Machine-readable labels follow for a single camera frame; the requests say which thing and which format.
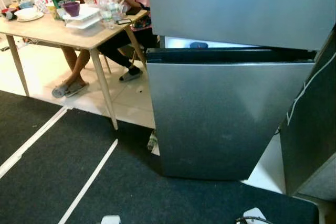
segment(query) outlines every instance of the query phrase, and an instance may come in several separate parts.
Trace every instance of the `gray slipper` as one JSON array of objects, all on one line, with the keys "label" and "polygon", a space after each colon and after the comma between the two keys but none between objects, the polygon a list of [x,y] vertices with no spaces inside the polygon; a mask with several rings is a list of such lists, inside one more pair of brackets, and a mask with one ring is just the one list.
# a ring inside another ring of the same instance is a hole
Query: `gray slipper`
[{"label": "gray slipper", "polygon": [[56,86],[51,92],[55,98],[61,98],[65,95],[68,89],[68,85],[62,83],[61,85]]},{"label": "gray slipper", "polygon": [[84,86],[80,85],[79,83],[77,82],[74,82],[73,84],[71,84],[67,91],[65,92],[65,96],[66,97],[71,97],[73,96],[74,94],[77,94],[79,91],[83,90],[84,88],[86,88],[87,86],[89,85],[88,82],[85,83]]},{"label": "gray slipper", "polygon": [[131,81],[133,79],[139,78],[141,75],[142,75],[141,70],[139,71],[139,73],[134,74],[134,75],[127,72],[119,78],[119,81],[121,81],[121,82]]}]

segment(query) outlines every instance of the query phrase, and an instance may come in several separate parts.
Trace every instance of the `dark gray carpet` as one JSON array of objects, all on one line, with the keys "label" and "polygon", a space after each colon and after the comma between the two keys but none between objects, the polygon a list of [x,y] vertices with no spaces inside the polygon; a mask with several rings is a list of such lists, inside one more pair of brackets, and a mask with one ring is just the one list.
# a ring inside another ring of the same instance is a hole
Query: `dark gray carpet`
[{"label": "dark gray carpet", "polygon": [[0,91],[0,165],[61,106]]},{"label": "dark gray carpet", "polygon": [[159,158],[146,150],[147,131],[120,124],[119,144],[67,223],[234,223],[259,207],[277,224],[318,224],[311,203],[239,182],[174,179],[159,175]]},{"label": "dark gray carpet", "polygon": [[110,119],[68,111],[0,179],[0,223],[58,223],[115,139]]}]

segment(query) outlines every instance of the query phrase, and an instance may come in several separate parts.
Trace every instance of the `refrigerator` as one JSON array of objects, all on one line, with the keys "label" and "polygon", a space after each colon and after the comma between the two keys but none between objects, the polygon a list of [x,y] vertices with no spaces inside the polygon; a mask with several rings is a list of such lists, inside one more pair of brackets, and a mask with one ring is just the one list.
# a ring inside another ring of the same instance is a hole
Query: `refrigerator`
[{"label": "refrigerator", "polygon": [[157,35],[235,43],[148,50],[163,174],[247,179],[315,65],[335,0],[151,0],[151,15]]}]

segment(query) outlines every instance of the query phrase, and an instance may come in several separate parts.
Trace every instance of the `floor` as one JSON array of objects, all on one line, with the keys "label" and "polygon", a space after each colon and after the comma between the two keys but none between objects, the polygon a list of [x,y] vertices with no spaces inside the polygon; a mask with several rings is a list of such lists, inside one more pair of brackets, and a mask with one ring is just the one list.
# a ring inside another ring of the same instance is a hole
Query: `floor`
[{"label": "floor", "polygon": [[[52,89],[70,73],[62,51],[59,48],[27,45],[22,43],[20,38],[15,39],[31,97],[95,114],[108,115],[91,60],[82,71],[83,78],[90,83],[89,87],[71,98],[56,99],[51,95]],[[1,39],[0,49],[6,45],[7,41]],[[109,73],[102,56],[101,62],[117,119],[155,128],[148,77],[145,71],[140,79],[120,83],[118,78],[125,70],[108,60],[112,72]],[[143,68],[140,62],[135,64]],[[10,50],[0,51],[0,90],[25,95]],[[251,176],[244,183],[283,194],[286,192],[283,171],[280,138],[279,135],[275,135]]]}]

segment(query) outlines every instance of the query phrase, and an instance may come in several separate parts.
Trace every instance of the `black cable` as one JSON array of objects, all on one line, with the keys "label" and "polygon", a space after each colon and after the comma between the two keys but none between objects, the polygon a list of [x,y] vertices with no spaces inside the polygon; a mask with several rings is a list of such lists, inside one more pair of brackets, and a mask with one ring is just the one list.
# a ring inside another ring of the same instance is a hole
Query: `black cable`
[{"label": "black cable", "polygon": [[260,221],[263,221],[264,223],[273,224],[272,222],[270,222],[268,220],[265,220],[265,219],[260,218],[260,217],[253,217],[253,216],[240,217],[240,218],[236,219],[236,224],[240,223],[241,221],[243,221],[243,223],[246,223],[246,220],[260,220]]}]

